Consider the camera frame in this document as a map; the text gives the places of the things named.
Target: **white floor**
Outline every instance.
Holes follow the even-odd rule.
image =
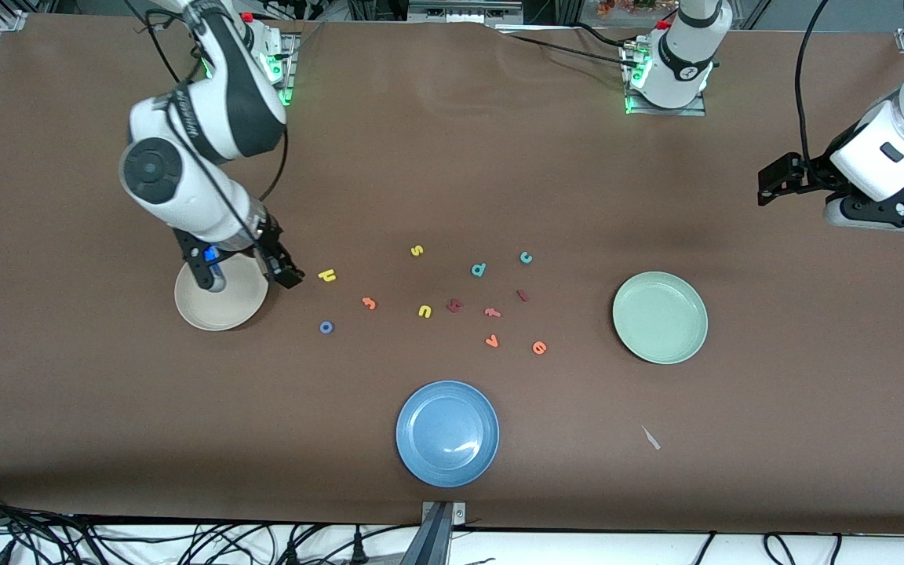
[[[230,535],[251,529],[240,526]],[[363,528],[363,533],[379,529],[372,526]],[[283,550],[288,539],[290,526],[275,526],[272,535],[277,544],[277,555]],[[365,540],[367,555],[383,556],[400,554],[406,550],[415,533],[415,528],[394,530]],[[135,526],[107,527],[99,529],[101,534],[118,537],[164,538],[190,536],[192,526]],[[322,557],[352,539],[351,526],[332,526],[311,537],[299,548],[299,558],[308,563]],[[492,559],[492,565],[690,565],[706,540],[705,534],[561,534],[561,533],[484,533],[456,534],[452,542],[449,565],[470,565]],[[0,536],[0,550],[7,537]],[[785,536],[785,541],[793,552],[796,565],[826,565],[832,553],[835,539],[831,536]],[[189,540],[169,542],[161,545],[115,543],[109,545],[123,557],[136,565],[173,565],[189,545]],[[247,547],[257,561],[267,563],[272,554],[272,540],[266,530],[246,538],[240,545]],[[191,563],[203,563],[208,557],[225,546],[213,543],[206,551],[191,559]],[[53,552],[44,547],[48,556]],[[774,554],[779,561],[788,563],[786,556],[774,544]],[[333,562],[351,557],[344,551],[333,558]],[[118,559],[107,554],[111,565],[119,565]],[[216,561],[219,565],[249,565],[249,558],[240,552],[226,554]],[[769,564],[774,565],[765,554],[763,536],[726,534],[714,539],[704,559],[704,565]],[[904,564],[904,537],[847,536],[843,539],[837,565],[891,565]],[[35,565],[33,555],[28,550],[17,548],[10,565]]]

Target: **brown table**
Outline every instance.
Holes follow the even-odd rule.
[[[135,27],[34,15],[0,44],[10,503],[398,523],[460,498],[489,526],[904,532],[904,235],[831,228],[815,195],[756,207],[756,172],[799,147],[799,35],[732,33],[707,117],[663,118],[625,115],[609,64],[478,25],[324,26],[268,200],[311,278],[209,334],[173,306],[169,229],[116,176],[130,106],[171,86]],[[888,35],[815,37],[815,150],[902,78]],[[259,192],[277,160],[226,169]],[[614,292],[650,269],[706,301],[707,342],[680,365],[614,335]],[[494,465],[458,490],[414,479],[392,437],[439,379],[501,422]]]

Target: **plate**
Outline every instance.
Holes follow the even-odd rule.
[[[494,407],[480,390],[459,381],[418,389],[395,423],[403,464],[435,487],[462,487],[483,475],[498,453]]]
[[[624,282],[613,300],[613,323],[634,355],[661,365],[695,355],[708,324],[696,289],[668,272],[642,272]]]
[[[261,310],[267,296],[267,279],[252,257],[232,255],[219,263],[225,278],[221,292],[201,289],[184,264],[173,287],[177,310],[187,323],[208,332],[221,332],[239,326]]]

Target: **green plate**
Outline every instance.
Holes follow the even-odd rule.
[[[681,363],[706,340],[706,307],[688,282],[667,272],[642,272],[620,286],[613,323],[625,346],[641,359]]]

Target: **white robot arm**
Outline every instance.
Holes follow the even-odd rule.
[[[830,190],[824,213],[829,223],[904,231],[904,82],[824,155],[805,161],[789,153],[760,171],[760,206],[785,194]]]
[[[251,54],[238,31],[242,21],[222,0],[165,3],[182,10],[208,58],[210,78],[135,104],[119,167],[122,186],[173,229],[202,289],[222,290],[217,264],[240,251],[262,261],[267,278],[295,286],[304,273],[281,246],[276,220],[217,167],[266,153],[282,136],[287,143],[286,112],[258,65],[267,55],[262,46]]]
[[[691,103],[706,87],[732,18],[728,0],[683,0],[671,27],[648,35],[649,55],[630,86],[660,108]]]

